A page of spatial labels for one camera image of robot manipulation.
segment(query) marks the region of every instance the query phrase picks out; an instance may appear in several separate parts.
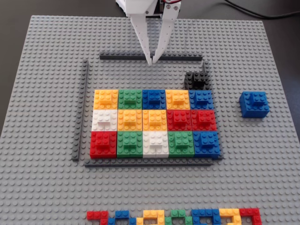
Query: black cable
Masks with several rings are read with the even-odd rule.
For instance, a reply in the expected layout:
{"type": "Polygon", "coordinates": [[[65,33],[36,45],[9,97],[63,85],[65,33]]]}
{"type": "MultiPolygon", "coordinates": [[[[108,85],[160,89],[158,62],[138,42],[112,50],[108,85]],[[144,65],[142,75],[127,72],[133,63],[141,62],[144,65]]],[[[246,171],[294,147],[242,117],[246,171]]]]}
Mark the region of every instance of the black cable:
{"type": "Polygon", "coordinates": [[[272,19],[281,19],[281,18],[286,18],[286,17],[290,17],[290,16],[293,16],[293,15],[300,14],[300,11],[298,11],[298,12],[292,12],[292,13],[287,13],[287,14],[282,14],[282,15],[262,15],[262,14],[253,12],[253,11],[251,11],[251,10],[249,10],[249,9],[246,9],[246,8],[244,8],[244,7],[242,7],[242,6],[239,6],[239,5],[233,3],[233,2],[231,2],[231,1],[229,1],[229,0],[224,0],[224,1],[226,1],[226,2],[229,3],[230,5],[233,5],[234,7],[236,7],[236,8],[239,9],[239,10],[244,10],[244,11],[246,11],[246,12],[248,12],[248,13],[251,13],[251,14],[253,14],[253,15],[262,17],[262,18],[264,18],[264,19],[269,19],[269,20],[272,20],[272,19]]]}

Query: stacked lego bricks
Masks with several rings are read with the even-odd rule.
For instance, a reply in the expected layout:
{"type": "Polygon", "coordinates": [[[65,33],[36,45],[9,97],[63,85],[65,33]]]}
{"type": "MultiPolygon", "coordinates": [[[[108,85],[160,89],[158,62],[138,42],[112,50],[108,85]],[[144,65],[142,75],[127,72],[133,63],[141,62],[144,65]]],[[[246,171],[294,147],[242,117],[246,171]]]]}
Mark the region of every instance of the stacked lego bricks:
{"type": "Polygon", "coordinates": [[[210,90],[95,90],[92,159],[219,155],[210,90]]]}

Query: yellow lego brick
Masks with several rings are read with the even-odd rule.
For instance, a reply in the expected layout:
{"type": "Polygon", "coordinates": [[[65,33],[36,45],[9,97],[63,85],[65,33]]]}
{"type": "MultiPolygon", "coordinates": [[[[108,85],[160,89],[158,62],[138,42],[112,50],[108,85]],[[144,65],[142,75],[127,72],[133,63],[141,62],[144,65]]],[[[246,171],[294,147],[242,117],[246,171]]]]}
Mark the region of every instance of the yellow lego brick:
{"type": "Polygon", "coordinates": [[[190,109],[188,90],[166,90],[167,109],[190,109]]]}
{"type": "Polygon", "coordinates": [[[94,109],[118,109],[118,90],[95,90],[94,109]]]}
{"type": "Polygon", "coordinates": [[[239,216],[240,215],[240,210],[239,209],[219,209],[219,211],[220,211],[220,216],[222,218],[233,217],[233,216],[239,216]]]}
{"type": "Polygon", "coordinates": [[[158,217],[157,218],[157,225],[165,225],[165,218],[164,217],[158,217]]]}
{"type": "Polygon", "coordinates": [[[142,125],[144,131],[167,131],[166,110],[143,110],[142,125]]]}
{"type": "Polygon", "coordinates": [[[161,218],[163,217],[165,220],[165,211],[164,210],[157,210],[157,217],[161,218]]]}
{"type": "Polygon", "coordinates": [[[151,215],[151,210],[144,210],[144,213],[143,213],[144,218],[150,218],[150,215],[151,215]]]}
{"type": "Polygon", "coordinates": [[[158,212],[157,210],[151,210],[150,211],[150,218],[156,219],[158,217],[158,212]]]}
{"type": "Polygon", "coordinates": [[[142,131],[142,110],[118,110],[118,131],[142,131]]]}
{"type": "Polygon", "coordinates": [[[242,223],[242,219],[240,216],[233,216],[232,217],[232,222],[236,223],[236,224],[241,224],[242,223]]]}
{"type": "Polygon", "coordinates": [[[144,218],[136,218],[136,225],[144,225],[144,218]]]}

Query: green lego brick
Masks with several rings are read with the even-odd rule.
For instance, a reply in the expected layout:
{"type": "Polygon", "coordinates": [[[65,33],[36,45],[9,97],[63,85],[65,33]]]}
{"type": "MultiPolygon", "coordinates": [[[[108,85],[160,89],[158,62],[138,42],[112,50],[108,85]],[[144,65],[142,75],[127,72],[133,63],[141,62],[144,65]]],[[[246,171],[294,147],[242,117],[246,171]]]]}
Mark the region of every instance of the green lego brick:
{"type": "Polygon", "coordinates": [[[143,132],[118,131],[117,158],[142,158],[143,132]]]}
{"type": "Polygon", "coordinates": [[[142,158],[143,157],[143,132],[133,131],[130,134],[131,143],[135,143],[134,147],[130,148],[131,158],[142,158]]]}
{"type": "Polygon", "coordinates": [[[178,217],[179,218],[186,217],[186,211],[185,210],[178,210],[178,217]]]}
{"type": "Polygon", "coordinates": [[[165,225],[172,225],[172,218],[171,217],[165,217],[165,225]]]}
{"type": "Polygon", "coordinates": [[[142,109],[142,90],[119,90],[118,109],[142,109]]]}
{"type": "Polygon", "coordinates": [[[192,217],[186,217],[186,225],[187,224],[193,224],[193,218],[192,217]]]}
{"type": "Polygon", "coordinates": [[[178,218],[178,210],[171,210],[171,217],[178,218]]]}
{"type": "Polygon", "coordinates": [[[193,132],[169,131],[169,158],[191,158],[195,155],[193,132]]]}

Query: white lego brick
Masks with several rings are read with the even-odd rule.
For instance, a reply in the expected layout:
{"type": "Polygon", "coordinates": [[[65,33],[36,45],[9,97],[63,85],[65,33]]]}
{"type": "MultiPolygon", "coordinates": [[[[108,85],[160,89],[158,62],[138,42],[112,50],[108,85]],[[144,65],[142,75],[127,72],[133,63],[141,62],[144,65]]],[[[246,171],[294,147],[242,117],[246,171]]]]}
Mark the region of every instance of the white lego brick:
{"type": "Polygon", "coordinates": [[[143,131],[143,158],[169,157],[167,131],[143,131]]]}
{"type": "Polygon", "coordinates": [[[156,158],[169,157],[169,142],[167,131],[156,131],[156,137],[162,140],[161,148],[156,148],[156,158]]]}
{"type": "Polygon", "coordinates": [[[155,158],[156,149],[150,146],[150,134],[155,133],[155,131],[143,131],[142,133],[142,157],[143,158],[155,158]]]}
{"type": "Polygon", "coordinates": [[[117,131],[118,110],[94,110],[92,131],[117,131]]]}

